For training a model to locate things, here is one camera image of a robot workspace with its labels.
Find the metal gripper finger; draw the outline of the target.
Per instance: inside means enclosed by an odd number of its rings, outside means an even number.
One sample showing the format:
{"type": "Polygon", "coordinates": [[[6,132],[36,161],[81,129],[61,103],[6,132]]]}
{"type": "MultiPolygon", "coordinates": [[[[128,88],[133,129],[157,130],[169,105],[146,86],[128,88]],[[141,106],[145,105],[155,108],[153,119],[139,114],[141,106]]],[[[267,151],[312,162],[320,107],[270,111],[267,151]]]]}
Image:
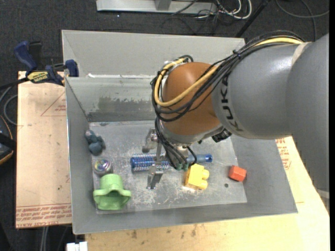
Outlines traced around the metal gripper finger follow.
{"type": "Polygon", "coordinates": [[[150,128],[146,136],[145,144],[142,147],[143,153],[149,153],[151,150],[156,149],[158,145],[158,136],[155,128],[150,128]]]}
{"type": "Polygon", "coordinates": [[[155,189],[163,176],[162,166],[151,166],[149,168],[149,175],[147,181],[147,189],[155,189]]]}

